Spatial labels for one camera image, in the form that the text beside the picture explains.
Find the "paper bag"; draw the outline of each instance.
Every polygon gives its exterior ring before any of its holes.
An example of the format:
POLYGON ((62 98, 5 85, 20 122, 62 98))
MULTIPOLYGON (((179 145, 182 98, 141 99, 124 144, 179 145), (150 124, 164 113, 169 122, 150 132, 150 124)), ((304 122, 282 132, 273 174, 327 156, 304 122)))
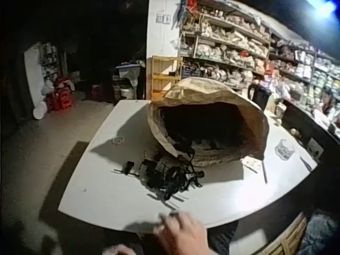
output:
POLYGON ((263 111, 221 82, 181 80, 148 108, 158 142, 173 156, 178 143, 194 149, 194 166, 209 166, 252 156, 264 159, 269 125, 263 111))

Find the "white wall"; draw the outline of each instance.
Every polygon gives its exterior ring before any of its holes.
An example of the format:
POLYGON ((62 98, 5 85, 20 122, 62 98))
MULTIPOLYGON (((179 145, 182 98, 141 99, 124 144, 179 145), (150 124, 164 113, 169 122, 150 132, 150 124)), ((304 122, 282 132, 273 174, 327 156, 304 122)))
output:
POLYGON ((177 49, 171 45, 178 40, 180 30, 177 27, 177 12, 181 0, 150 0, 148 13, 147 58, 153 55, 177 56, 177 49), (156 23, 156 14, 168 14, 170 24, 156 23))
POLYGON ((38 43, 33 45, 24 53, 27 82, 34 106, 44 98, 41 94, 41 89, 44 86, 44 77, 41 65, 39 64, 38 45, 38 43))

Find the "ceiling light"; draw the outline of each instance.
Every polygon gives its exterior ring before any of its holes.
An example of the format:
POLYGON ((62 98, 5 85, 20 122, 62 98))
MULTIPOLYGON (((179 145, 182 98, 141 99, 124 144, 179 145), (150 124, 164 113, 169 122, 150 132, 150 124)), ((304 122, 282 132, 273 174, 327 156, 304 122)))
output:
POLYGON ((325 4, 322 4, 318 9, 318 15, 323 18, 327 18, 330 16, 332 12, 334 12, 336 9, 335 3, 332 1, 328 1, 325 4))

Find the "white table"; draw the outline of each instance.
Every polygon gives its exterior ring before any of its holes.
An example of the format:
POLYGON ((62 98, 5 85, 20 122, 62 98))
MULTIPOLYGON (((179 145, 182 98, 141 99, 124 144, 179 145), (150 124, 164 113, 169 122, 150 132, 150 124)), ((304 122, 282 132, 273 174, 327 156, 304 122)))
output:
POLYGON ((143 153, 154 155, 157 145, 151 134, 146 109, 148 101, 120 101, 102 124, 80 159, 62 197, 59 211, 97 226, 130 232, 148 232, 159 213, 168 214, 171 207, 191 212, 206 227, 232 222, 245 217, 287 194, 310 172, 300 156, 314 169, 317 163, 291 135, 269 121, 265 151, 268 183, 263 172, 244 167, 240 161, 203 168, 206 176, 202 188, 189 188, 167 203, 157 201, 154 194, 135 177, 112 173, 127 161, 138 168, 143 153), (122 144, 112 143, 120 135, 122 144), (281 139, 290 141, 295 153, 281 160, 275 147, 281 139))

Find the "floor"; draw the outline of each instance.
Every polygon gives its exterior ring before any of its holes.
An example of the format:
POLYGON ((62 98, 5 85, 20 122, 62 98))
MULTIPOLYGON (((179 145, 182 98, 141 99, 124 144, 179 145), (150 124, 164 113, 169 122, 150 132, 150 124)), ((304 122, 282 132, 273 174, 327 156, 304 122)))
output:
MULTIPOLYGON (((2 227, 19 254, 100 254, 103 229, 57 211, 87 144, 113 106, 80 100, 31 121, 2 144, 2 227)), ((289 194, 240 220, 231 255, 252 254, 300 212, 289 194)))

